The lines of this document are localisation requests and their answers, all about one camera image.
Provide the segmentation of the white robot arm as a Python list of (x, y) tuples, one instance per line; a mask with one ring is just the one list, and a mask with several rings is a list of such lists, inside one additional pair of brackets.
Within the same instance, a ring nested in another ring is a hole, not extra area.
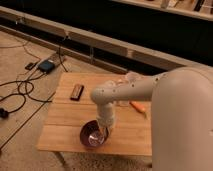
[(180, 67), (91, 91), (98, 123), (114, 123), (115, 101), (151, 102), (153, 171), (213, 171), (213, 67)]

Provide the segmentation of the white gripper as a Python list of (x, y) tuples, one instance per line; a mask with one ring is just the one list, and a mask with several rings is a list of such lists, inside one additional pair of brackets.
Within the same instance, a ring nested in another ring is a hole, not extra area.
[(100, 132), (104, 134), (105, 127), (107, 127), (107, 136), (111, 136), (113, 130), (111, 126), (115, 122), (115, 111), (112, 103), (97, 106), (97, 121), (99, 123)]

